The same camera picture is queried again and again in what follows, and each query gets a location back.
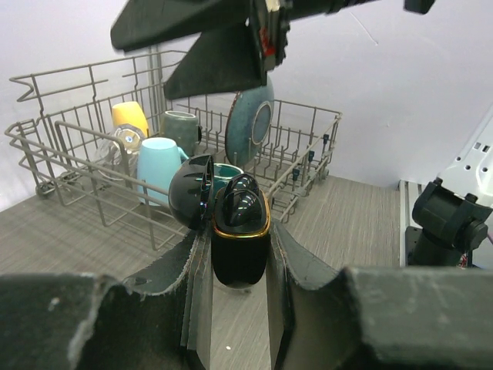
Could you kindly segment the black earbud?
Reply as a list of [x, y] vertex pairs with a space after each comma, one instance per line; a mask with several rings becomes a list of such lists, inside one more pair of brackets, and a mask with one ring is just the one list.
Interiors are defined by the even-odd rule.
[[233, 190], [223, 200], [223, 219], [229, 227], [261, 222], [263, 209], [260, 196], [251, 190]]
[[235, 191], [248, 190], [256, 195], [260, 194], [260, 188], [257, 180], [248, 173], [240, 173], [234, 176], [226, 185], [224, 193], [229, 194]]

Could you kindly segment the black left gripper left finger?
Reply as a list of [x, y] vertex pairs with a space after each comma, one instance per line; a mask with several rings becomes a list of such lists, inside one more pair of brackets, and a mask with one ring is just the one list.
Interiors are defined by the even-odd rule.
[[207, 369], [210, 233], [189, 232], [119, 281], [105, 274], [4, 274], [3, 369]]

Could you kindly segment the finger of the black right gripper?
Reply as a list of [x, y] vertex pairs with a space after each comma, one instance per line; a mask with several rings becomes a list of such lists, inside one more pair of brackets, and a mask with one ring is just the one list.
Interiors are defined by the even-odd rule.
[[110, 30], [112, 47], [131, 52], [244, 22], [251, 2], [239, 0], [128, 1]]
[[164, 84], [169, 100], [267, 84], [259, 44], [247, 26], [203, 32]]

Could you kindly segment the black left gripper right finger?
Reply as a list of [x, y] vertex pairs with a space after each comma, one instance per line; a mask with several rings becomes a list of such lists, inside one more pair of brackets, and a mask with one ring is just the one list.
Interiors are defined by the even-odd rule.
[[270, 228], [274, 369], [490, 369], [492, 274], [456, 267], [335, 271]]

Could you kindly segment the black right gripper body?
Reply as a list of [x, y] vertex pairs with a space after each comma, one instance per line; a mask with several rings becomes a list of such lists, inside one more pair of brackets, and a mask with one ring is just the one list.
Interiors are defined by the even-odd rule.
[[332, 15], [367, 0], [251, 1], [248, 27], [253, 36], [253, 57], [261, 73], [267, 73], [286, 58], [290, 23], [315, 15]]

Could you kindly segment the black earbud charging case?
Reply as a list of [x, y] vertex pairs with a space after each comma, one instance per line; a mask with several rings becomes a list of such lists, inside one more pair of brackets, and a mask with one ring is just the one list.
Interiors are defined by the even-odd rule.
[[261, 222], [227, 226], [223, 219], [225, 187], [216, 193], [213, 189], [214, 164], [211, 155], [186, 160], [169, 185], [169, 208], [173, 217], [190, 230], [210, 232], [212, 265], [217, 280], [228, 288], [248, 289], [262, 278], [267, 265], [270, 206], [260, 189]]

